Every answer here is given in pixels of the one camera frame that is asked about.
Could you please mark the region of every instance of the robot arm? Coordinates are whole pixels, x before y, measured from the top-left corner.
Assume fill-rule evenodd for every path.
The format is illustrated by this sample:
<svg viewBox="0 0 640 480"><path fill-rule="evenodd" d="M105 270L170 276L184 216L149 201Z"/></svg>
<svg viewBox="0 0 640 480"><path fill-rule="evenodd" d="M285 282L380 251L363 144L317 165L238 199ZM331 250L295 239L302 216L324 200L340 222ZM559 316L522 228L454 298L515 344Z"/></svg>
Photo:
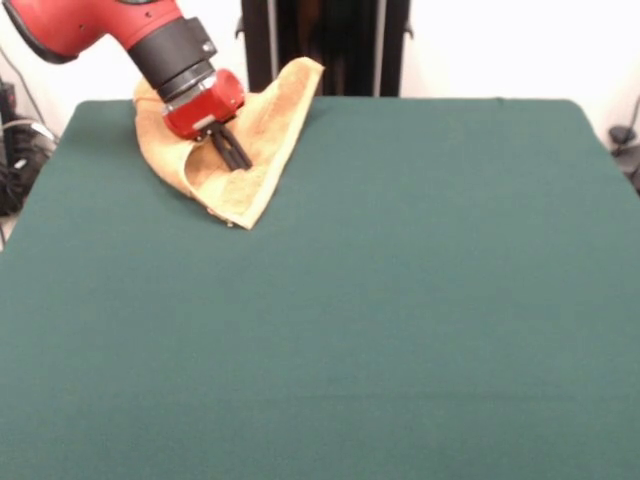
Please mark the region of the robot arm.
<svg viewBox="0 0 640 480"><path fill-rule="evenodd" d="M165 123L176 135L223 135L237 145L224 124L244 105L244 89L231 72L214 69L213 42L197 18L184 18L175 0L2 2L25 42L49 63L71 62L113 36L162 98ZM225 143L219 140L214 137L216 145ZM229 167L250 168L244 151L236 153L225 157Z"/></svg>

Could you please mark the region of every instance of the cloth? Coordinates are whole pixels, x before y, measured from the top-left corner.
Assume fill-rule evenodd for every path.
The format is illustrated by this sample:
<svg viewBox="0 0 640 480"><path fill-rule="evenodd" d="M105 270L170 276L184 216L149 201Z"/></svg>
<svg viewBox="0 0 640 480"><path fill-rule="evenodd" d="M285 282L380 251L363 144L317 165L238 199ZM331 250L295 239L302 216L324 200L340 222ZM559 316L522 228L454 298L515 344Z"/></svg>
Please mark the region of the cloth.
<svg viewBox="0 0 640 480"><path fill-rule="evenodd" d="M299 58L286 65L264 92L247 94L245 106L227 126L253 167L234 172L210 140L196 143L174 135L163 121L162 101L142 80L134 93L142 155L163 180L200 202L209 213L251 229L291 156L322 72L320 64Z"/></svg>
<svg viewBox="0 0 640 480"><path fill-rule="evenodd" d="M1 480L638 480L640 205L575 105L317 97L251 234L134 112L0 254Z"/></svg>

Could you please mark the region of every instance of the green tablecloth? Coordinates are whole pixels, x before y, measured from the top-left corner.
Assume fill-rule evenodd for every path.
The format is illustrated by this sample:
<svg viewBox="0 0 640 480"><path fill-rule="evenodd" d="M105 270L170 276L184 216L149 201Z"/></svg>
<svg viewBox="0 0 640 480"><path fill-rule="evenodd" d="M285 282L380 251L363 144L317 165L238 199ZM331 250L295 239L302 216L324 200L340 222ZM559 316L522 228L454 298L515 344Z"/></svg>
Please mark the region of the green tablecloth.
<svg viewBox="0 0 640 480"><path fill-rule="evenodd" d="M640 203L575 105L319 98L250 233L133 114L0 255L0 478L640 478Z"/></svg>

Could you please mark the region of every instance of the tan towel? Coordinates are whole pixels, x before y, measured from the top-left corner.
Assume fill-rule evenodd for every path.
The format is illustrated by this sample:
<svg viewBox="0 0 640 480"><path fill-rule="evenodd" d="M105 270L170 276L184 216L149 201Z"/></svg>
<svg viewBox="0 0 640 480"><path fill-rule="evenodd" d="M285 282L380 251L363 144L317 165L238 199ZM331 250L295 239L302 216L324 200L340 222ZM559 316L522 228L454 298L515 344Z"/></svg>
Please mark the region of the tan towel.
<svg viewBox="0 0 640 480"><path fill-rule="evenodd" d="M309 58L287 64L262 93L227 125L253 168L229 171L210 141L174 135L164 124L163 103L146 81L134 93L136 131L143 157L169 185L194 198L209 213L250 230L267 207L293 152L324 68Z"/></svg>

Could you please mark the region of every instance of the white wall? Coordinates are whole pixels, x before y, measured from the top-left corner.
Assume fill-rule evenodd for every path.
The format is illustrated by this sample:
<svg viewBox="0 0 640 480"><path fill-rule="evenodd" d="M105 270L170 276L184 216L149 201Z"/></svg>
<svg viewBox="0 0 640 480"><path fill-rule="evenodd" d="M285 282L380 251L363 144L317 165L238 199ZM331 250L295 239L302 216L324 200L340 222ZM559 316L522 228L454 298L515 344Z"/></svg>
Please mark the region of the white wall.
<svg viewBox="0 0 640 480"><path fill-rule="evenodd" d="M178 3L209 31L220 51L216 67L231 68L246 85L244 45L233 36L240 0ZM403 96L568 98L583 107L606 142L608 127L628 122L640 94L637 0L412 0L411 17L415 39L407 37ZM31 53L3 13L0 44L58 132L78 102L130 98L139 78L110 38L72 64L49 65ZM15 79L1 60L0 71ZM21 107L33 113L26 99Z"/></svg>

